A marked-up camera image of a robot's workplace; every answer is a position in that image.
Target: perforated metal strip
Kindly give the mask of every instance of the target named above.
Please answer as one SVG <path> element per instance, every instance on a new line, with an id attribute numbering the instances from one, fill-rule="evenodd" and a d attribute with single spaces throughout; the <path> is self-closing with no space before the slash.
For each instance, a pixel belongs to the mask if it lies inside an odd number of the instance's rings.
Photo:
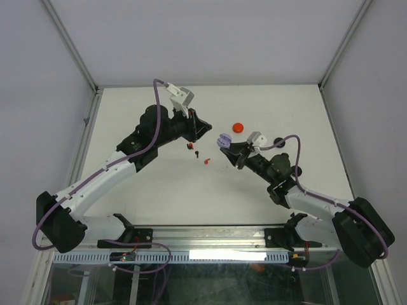
<path id="1" fill-rule="evenodd" d="M 69 252 L 55 254 L 53 262 L 56 264 L 103 264 L 109 262 L 110 252 Z M 134 262 L 114 262 L 115 264 L 162 264 L 167 261 L 168 253 L 138 251 Z M 288 253 L 282 251 L 268 251 L 264 261 L 250 261 L 250 263 L 285 264 L 288 262 Z M 170 264 L 247 264 L 247 261 L 198 259 L 190 260 L 188 251 L 174 251 Z"/>

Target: robotic arm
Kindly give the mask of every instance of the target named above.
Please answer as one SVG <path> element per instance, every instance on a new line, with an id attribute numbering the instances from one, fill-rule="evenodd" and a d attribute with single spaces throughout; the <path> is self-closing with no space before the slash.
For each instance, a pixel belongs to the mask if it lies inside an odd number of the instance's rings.
<path id="1" fill-rule="evenodd" d="M 270 184 L 267 191 L 274 203 L 305 212 L 292 214 L 284 229 L 272 234 L 274 244 L 294 251 L 294 245 L 301 241 L 317 241 L 342 250 L 364 268 L 381 258 L 382 242 L 357 215 L 367 219 L 387 246 L 394 243 L 394 235 L 370 203 L 360 197 L 339 200 L 300 186 L 293 179 L 295 166 L 291 166 L 288 154 L 278 154 L 270 161 L 260 154 L 266 141 L 259 132 L 242 143 L 231 143 L 231 138 L 222 134 L 218 145 L 233 166 L 239 170 L 246 166 Z"/>
<path id="2" fill-rule="evenodd" d="M 134 228 L 121 214 L 110 217 L 85 217 L 85 212 L 104 194 L 122 180 L 140 172 L 158 156 L 158 148 L 183 137 L 196 142 L 212 126 L 198 118 L 194 109 L 188 108 L 194 94 L 185 88 L 167 84 L 171 92 L 174 116 L 169 118 L 168 110 L 160 105 L 149 106 L 136 126 L 108 157 L 92 173 L 83 177 L 65 190 L 51 195 L 44 192 L 36 201 L 37 224 L 57 202 L 64 199 L 41 226 L 42 232 L 60 253 L 66 253 L 86 240 L 132 241 Z M 147 148 L 155 137 L 157 119 L 160 116 L 158 136 L 146 152 L 128 158 Z"/>

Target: small red object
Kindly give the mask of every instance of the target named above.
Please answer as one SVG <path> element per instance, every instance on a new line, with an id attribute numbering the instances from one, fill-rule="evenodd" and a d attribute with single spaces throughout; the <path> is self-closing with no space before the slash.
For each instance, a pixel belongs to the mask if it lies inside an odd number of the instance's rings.
<path id="1" fill-rule="evenodd" d="M 243 129 L 244 129 L 244 126 L 243 126 L 242 123 L 235 123 L 235 124 L 233 125 L 233 131 L 234 131 L 235 133 L 241 133 L 241 132 L 243 131 Z"/>

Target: white tabletop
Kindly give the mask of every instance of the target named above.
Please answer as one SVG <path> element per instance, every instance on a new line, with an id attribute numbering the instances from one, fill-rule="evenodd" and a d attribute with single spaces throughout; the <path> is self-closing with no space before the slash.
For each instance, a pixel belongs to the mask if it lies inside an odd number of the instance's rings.
<path id="1" fill-rule="evenodd" d="M 195 146 L 184 139 L 159 148 L 158 157 L 133 177 L 123 181 L 85 214 L 123 214 L 138 225 L 276 224 L 292 211 L 268 197 L 268 184 L 249 169 L 233 168 L 219 151 L 216 139 L 229 133 L 243 142 L 253 131 L 269 143 L 295 133 L 301 137 L 301 182 L 320 193 L 351 198 L 351 192 L 333 131 L 317 85 L 296 86 L 191 86 L 190 107 L 213 129 Z M 171 110 L 170 94 L 160 89 L 162 105 Z M 154 104 L 152 88 L 105 89 L 83 173 L 100 165 L 139 124 L 147 106 Z M 244 124 L 243 133 L 232 126 Z M 283 149 L 264 152 L 270 159 L 286 152 L 294 163 L 296 141 Z M 208 165 L 204 160 L 210 158 Z"/>

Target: red circular object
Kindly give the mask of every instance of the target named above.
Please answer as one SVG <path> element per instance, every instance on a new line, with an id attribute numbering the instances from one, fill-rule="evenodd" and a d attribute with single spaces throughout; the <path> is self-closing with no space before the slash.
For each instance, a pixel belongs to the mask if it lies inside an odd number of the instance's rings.
<path id="1" fill-rule="evenodd" d="M 243 129 L 244 129 L 244 126 L 243 126 L 242 123 L 235 123 L 235 124 L 233 125 L 233 131 L 234 131 L 235 133 L 241 133 L 241 132 L 243 131 Z"/>

